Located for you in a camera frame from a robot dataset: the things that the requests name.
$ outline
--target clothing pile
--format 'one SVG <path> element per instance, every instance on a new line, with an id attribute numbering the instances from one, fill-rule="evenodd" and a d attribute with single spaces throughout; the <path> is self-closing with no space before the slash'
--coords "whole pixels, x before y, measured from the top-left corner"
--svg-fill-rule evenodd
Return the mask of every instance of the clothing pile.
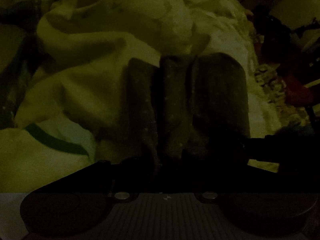
<path id="1" fill-rule="evenodd" d="M 0 70 L 0 191 L 273 134 L 246 13 L 236 0 L 0 0 L 1 28 L 20 31 Z"/>

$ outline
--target patterned fabric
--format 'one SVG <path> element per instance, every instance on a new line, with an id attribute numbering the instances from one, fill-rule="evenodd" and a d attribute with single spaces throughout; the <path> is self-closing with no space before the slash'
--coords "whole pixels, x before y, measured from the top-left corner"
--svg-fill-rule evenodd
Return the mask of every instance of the patterned fabric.
<path id="1" fill-rule="evenodd" d="M 43 14 L 55 0 L 0 0 L 0 24 L 16 25 L 27 32 L 16 55 L 0 72 L 0 129 L 14 127 L 14 116 L 31 77 L 44 58 L 35 35 Z"/>
<path id="2" fill-rule="evenodd" d="M 222 53 L 167 57 L 159 72 L 161 156 L 208 156 L 218 141 L 250 137 L 245 72 L 233 58 Z"/>
<path id="3" fill-rule="evenodd" d="M 300 124 L 301 126 L 310 124 L 309 116 L 304 107 L 294 107 L 285 103 L 284 88 L 286 84 L 277 75 L 277 67 L 278 64 L 260 65 L 255 73 L 256 82 L 268 96 L 268 102 L 276 105 L 282 126 L 288 126 L 290 123 Z"/>

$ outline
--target red object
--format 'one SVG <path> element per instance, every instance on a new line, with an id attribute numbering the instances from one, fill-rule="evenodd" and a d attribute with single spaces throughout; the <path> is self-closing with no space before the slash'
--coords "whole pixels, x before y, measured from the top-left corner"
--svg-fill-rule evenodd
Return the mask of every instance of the red object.
<path id="1" fill-rule="evenodd" d="M 309 88 L 302 84 L 292 75 L 283 78 L 287 87 L 285 88 L 286 103 L 295 107 L 307 106 L 314 102 L 314 95 Z"/>

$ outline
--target green strap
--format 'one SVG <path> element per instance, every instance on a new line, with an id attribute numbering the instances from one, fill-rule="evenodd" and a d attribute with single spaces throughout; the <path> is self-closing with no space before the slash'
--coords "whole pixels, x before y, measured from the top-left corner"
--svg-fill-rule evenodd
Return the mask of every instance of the green strap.
<path id="1" fill-rule="evenodd" d="M 30 135 L 33 136 L 33 138 L 36 139 L 38 142 L 46 145 L 51 149 L 61 151 L 61 152 L 66 152 L 66 153 L 89 155 L 88 152 L 81 145 L 68 143 L 60 139 L 57 139 L 47 134 L 45 131 L 43 131 L 39 126 L 37 126 L 34 123 L 28 125 L 25 128 L 25 130 L 28 131 Z"/>

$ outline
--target ribbed gray surface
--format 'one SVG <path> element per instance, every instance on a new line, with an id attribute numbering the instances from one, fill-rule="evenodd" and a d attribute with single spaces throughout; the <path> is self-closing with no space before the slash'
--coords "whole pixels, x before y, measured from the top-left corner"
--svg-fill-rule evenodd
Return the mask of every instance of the ribbed gray surface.
<path id="1" fill-rule="evenodd" d="M 191 193 L 168 198 L 166 194 L 140 194 L 131 203 L 115 205 L 103 224 L 94 239 L 242 239 L 216 205 L 202 204 Z"/>

